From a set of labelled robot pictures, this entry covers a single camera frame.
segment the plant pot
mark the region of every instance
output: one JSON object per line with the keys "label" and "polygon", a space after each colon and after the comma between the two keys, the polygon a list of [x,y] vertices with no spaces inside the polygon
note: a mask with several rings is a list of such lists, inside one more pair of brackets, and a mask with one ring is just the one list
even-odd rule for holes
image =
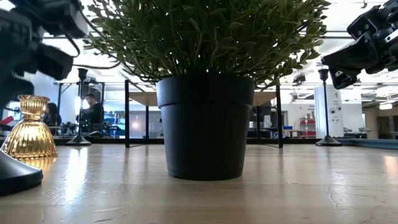
{"label": "plant pot", "polygon": [[176,76],[157,84],[169,175],[226,180],[242,175],[254,83],[225,75]]}

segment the ceiling light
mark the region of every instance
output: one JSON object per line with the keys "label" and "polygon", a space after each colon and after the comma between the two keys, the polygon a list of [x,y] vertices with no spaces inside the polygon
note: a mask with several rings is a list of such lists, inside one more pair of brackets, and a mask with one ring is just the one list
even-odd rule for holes
{"label": "ceiling light", "polygon": [[379,109],[380,110],[391,110],[392,104],[390,104],[390,103],[380,104]]}

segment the gold vase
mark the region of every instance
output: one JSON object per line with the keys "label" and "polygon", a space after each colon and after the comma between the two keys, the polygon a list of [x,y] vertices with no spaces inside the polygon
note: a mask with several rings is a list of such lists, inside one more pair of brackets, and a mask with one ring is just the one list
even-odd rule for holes
{"label": "gold vase", "polygon": [[33,95],[21,95],[19,99],[24,120],[12,129],[1,150],[15,159],[57,156],[51,131],[40,118],[50,99]]}

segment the black base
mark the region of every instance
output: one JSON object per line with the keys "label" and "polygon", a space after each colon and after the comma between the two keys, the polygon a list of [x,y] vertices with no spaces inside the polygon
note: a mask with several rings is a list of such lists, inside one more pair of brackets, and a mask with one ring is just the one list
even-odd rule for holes
{"label": "black base", "polygon": [[90,146],[91,142],[87,141],[82,135],[77,135],[72,140],[65,143],[66,146]]}
{"label": "black base", "polygon": [[315,143],[317,146],[342,146],[342,144],[336,140],[334,140],[330,136],[325,136],[321,141]]}
{"label": "black base", "polygon": [[19,162],[0,151],[0,196],[36,187],[42,179],[41,169]]}

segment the desk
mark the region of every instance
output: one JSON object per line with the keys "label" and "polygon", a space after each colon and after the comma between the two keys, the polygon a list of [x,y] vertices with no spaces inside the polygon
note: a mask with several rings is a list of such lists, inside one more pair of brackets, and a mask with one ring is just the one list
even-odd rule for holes
{"label": "desk", "polygon": [[[271,136],[273,136],[273,133],[277,133],[278,129],[277,128],[265,128],[265,130],[268,130],[271,132]],[[301,137],[301,132],[305,132],[305,130],[294,130],[294,129],[283,129],[283,133],[289,133],[289,137],[293,138],[293,133],[297,133],[297,138]]]}
{"label": "desk", "polygon": [[[157,106],[156,92],[130,92],[130,99],[144,106]],[[255,92],[253,106],[261,106],[276,97],[275,92]]]}
{"label": "desk", "polygon": [[326,150],[248,145],[243,177],[201,182],[168,177],[163,145],[59,146],[56,158],[26,161],[44,180],[0,197],[1,223],[395,223],[398,151]]}

